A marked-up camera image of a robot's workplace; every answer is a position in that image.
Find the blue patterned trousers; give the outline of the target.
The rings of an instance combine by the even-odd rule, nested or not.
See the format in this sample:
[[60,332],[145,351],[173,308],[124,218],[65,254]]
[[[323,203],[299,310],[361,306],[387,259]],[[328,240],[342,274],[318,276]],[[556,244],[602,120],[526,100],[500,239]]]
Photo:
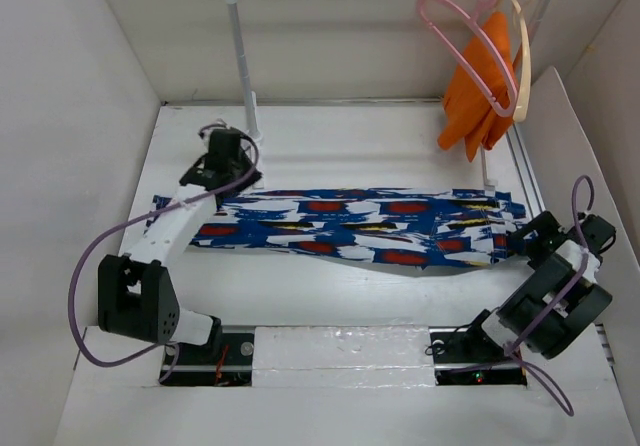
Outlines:
[[528,221],[508,192],[422,188],[257,191],[227,199],[191,245],[426,269],[488,267]]

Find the pink plastic hanger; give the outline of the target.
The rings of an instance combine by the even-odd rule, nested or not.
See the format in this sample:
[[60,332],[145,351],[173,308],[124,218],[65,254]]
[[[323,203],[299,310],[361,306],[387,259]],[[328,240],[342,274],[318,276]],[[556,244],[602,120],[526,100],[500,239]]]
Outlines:
[[[489,37],[488,33],[478,22],[485,12],[497,4],[497,1],[498,0],[476,0],[470,12],[452,0],[416,0],[415,8],[418,17],[422,20],[426,28],[446,47],[455,59],[457,65],[466,73],[493,111],[498,116],[508,117],[516,110],[518,97],[517,86],[498,45]],[[472,62],[468,53],[465,53],[455,46],[432,19],[429,7],[433,5],[442,6],[448,12],[453,13],[472,34],[469,46],[473,43],[478,43],[480,45],[480,52],[489,57],[489,65],[497,68],[498,76],[506,88],[508,98],[506,105],[503,105],[499,101],[498,94],[493,91],[489,80],[481,74],[480,66]]]

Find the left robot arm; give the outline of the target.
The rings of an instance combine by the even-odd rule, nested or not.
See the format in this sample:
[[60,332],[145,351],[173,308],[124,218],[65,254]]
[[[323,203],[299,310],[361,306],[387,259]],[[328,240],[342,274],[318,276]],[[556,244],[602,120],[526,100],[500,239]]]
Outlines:
[[148,343],[188,344],[201,362],[222,353],[220,320],[180,306],[170,266],[185,252],[222,202],[261,178],[243,148],[244,132],[214,125],[207,151],[184,173],[169,203],[154,211],[141,238],[120,256],[107,255],[98,267],[101,330]]

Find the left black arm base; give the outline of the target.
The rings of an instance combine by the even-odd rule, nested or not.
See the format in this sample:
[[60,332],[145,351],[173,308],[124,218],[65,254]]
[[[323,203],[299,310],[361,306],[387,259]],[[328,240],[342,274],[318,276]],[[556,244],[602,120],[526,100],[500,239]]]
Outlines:
[[252,385],[254,328],[224,328],[219,351],[180,344],[178,359],[166,351],[160,384],[171,387],[250,387]]

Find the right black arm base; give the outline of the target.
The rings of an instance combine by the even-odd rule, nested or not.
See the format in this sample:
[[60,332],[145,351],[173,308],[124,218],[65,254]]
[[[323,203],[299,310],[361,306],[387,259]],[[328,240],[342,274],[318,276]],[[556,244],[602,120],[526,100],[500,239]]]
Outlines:
[[525,372],[503,350],[468,325],[433,327],[425,355],[437,386],[526,386]]

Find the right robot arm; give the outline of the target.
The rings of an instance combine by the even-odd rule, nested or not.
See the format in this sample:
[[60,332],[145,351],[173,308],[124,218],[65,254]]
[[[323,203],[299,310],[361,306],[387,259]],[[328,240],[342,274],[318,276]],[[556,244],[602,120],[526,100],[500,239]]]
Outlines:
[[529,258],[532,274],[495,311],[483,310],[463,333],[473,359],[494,357],[526,345],[553,359],[611,304],[597,280],[602,254],[616,240],[616,228],[600,216],[578,215],[566,230],[548,211],[508,236]]

